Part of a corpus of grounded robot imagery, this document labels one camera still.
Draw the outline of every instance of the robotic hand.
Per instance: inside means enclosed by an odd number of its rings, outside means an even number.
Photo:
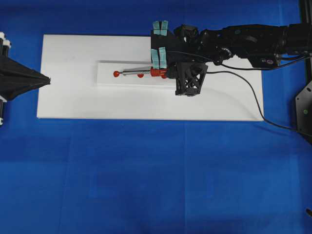
[[[222,62],[237,55],[248,59],[255,69],[234,69],[273,70],[285,66],[280,66],[281,60],[293,60],[292,64],[312,55],[312,25],[307,23],[281,27],[242,25],[201,32],[196,27],[182,25],[174,33],[166,28],[166,21],[154,23],[152,62],[153,66],[157,65],[158,56],[161,63],[160,49],[165,50],[166,77],[176,79],[176,95],[200,94],[207,62],[232,68]],[[295,57],[283,58],[283,54]]]

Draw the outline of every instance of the red ball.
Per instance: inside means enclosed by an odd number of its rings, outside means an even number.
[[[114,71],[114,77],[119,77],[120,72],[119,71]]]

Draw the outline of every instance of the white board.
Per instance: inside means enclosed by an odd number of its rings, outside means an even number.
[[[39,90],[37,117],[262,120],[249,86],[230,74],[207,75],[200,95],[183,97],[174,87],[99,85],[99,75],[106,78],[98,74],[104,61],[150,63],[150,38],[44,35],[41,72],[51,85]],[[225,64],[251,67],[238,58]],[[209,71],[225,70],[208,65]],[[253,85],[263,109],[261,72],[237,72]]]

